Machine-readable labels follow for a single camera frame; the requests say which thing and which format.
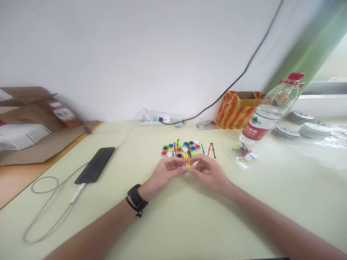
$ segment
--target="black bracelet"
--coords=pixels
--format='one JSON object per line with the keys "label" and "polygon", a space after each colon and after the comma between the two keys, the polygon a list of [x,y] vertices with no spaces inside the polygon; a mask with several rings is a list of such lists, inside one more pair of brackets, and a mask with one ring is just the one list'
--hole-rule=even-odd
{"label": "black bracelet", "polygon": [[125,199],[126,199],[126,201],[127,201],[127,203],[130,205],[130,207],[133,209],[133,210],[135,210],[135,211],[137,211],[137,217],[142,217],[142,213],[143,213],[143,211],[138,211],[135,207],[134,207],[134,205],[130,202],[130,200],[128,199],[128,197],[125,197]]}

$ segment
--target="forearm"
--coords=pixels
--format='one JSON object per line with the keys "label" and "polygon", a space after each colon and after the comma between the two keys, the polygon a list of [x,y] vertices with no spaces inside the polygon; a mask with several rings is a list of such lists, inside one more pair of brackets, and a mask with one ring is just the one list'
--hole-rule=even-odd
{"label": "forearm", "polygon": [[344,252],[237,186],[231,184],[225,196],[236,203],[290,259],[347,259]]}
{"label": "forearm", "polygon": [[129,206],[127,201],[122,200],[110,211],[57,247],[45,260],[103,259],[136,214],[137,212]]}

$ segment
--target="charging cable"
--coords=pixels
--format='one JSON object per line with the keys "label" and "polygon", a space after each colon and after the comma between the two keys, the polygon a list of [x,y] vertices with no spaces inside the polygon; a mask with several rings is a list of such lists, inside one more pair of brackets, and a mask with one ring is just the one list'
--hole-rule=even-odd
{"label": "charging cable", "polygon": [[[143,111],[143,110],[147,110],[146,108],[142,108],[135,116],[131,127],[129,129],[129,132],[127,134],[127,136],[125,137],[125,139],[123,140],[123,142],[117,147],[120,148],[125,141],[127,140],[128,136],[130,135],[131,130],[133,129],[134,123],[136,121],[137,116]],[[55,192],[57,191],[57,189],[59,187],[61,187],[63,184],[65,184],[76,172],[78,172],[80,169],[82,169],[84,166],[86,166],[89,162],[85,163],[84,165],[80,166],[77,170],[75,170],[69,177],[67,177],[62,183],[59,184],[59,180],[57,177],[55,176],[45,176],[42,178],[39,178],[37,180],[35,180],[32,185],[30,186],[31,192],[35,193],[35,194],[45,194],[48,192],[52,192],[51,196],[47,199],[46,203],[43,205],[43,207],[40,209],[39,213],[37,213],[37,215],[34,217],[33,221],[30,223],[30,225],[27,227],[27,229],[25,230],[24,234],[23,234],[23,241],[28,243],[28,244],[35,244],[38,243],[44,239],[46,239],[48,236],[50,236],[51,234],[54,233],[54,231],[52,232],[52,230],[58,225],[58,223],[63,219],[63,217],[65,215],[67,215],[67,213],[69,212],[69,210],[72,208],[73,204],[76,202],[76,199],[78,198],[78,196],[80,195],[81,191],[84,189],[84,187],[86,186],[85,183],[82,183],[79,187],[78,190],[76,191],[75,195],[72,197],[72,199],[70,200],[70,203],[68,205],[68,207],[66,208],[66,210],[64,211],[64,213],[59,217],[59,219],[54,223],[54,225],[50,228],[50,230],[48,230],[48,232],[46,234],[44,234],[41,238],[35,240],[35,241],[29,241],[27,239],[27,235],[28,232],[30,231],[30,229],[33,227],[33,225],[38,221],[38,219],[43,215],[43,211],[46,208],[47,204],[49,203],[49,201],[52,199],[52,197],[54,196]],[[36,191],[34,189],[35,184],[38,183],[39,181],[46,179],[46,178],[50,178],[50,179],[54,179],[56,182],[56,186],[55,188],[51,189],[51,190],[47,190],[47,191]]]}

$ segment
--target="green curtain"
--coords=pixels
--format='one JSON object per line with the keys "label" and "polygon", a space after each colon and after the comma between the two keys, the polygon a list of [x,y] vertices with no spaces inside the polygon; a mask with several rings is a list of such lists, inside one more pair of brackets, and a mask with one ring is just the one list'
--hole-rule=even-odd
{"label": "green curtain", "polygon": [[347,1],[329,1],[312,21],[304,35],[277,72],[266,92],[292,72],[305,73],[301,95],[326,59],[347,33]]}

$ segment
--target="finger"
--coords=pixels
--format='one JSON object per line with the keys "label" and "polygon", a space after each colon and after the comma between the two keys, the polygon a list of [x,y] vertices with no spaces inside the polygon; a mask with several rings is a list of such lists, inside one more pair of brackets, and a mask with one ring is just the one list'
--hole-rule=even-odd
{"label": "finger", "polygon": [[172,165],[170,166],[170,170],[176,170],[177,168],[182,167],[183,165]]}
{"label": "finger", "polygon": [[206,168],[206,166],[201,166],[200,169],[199,169],[200,172],[204,172],[205,170],[208,170],[208,169]]}
{"label": "finger", "polygon": [[199,179],[201,179],[202,181],[205,181],[206,182],[206,178],[207,178],[207,175],[198,171],[197,169],[194,169],[192,167],[189,168],[189,171],[196,177],[198,177]]}
{"label": "finger", "polygon": [[209,157],[207,157],[206,155],[203,155],[203,154],[194,155],[192,158],[189,159],[190,164],[193,164],[194,162],[200,161],[200,160],[203,161],[206,164],[214,162],[213,159],[211,159],[211,158],[209,158]]}
{"label": "finger", "polygon": [[180,168],[177,168],[176,170],[172,170],[169,172],[171,179],[175,178],[179,175],[185,174],[187,172],[187,166],[182,166]]}
{"label": "finger", "polygon": [[198,161],[198,163],[195,166],[195,169],[199,170],[203,164],[205,164],[203,161]]}
{"label": "finger", "polygon": [[165,163],[171,164],[171,165],[182,165],[186,164],[187,161],[184,158],[178,158],[178,157],[168,157],[165,159],[162,159]]}

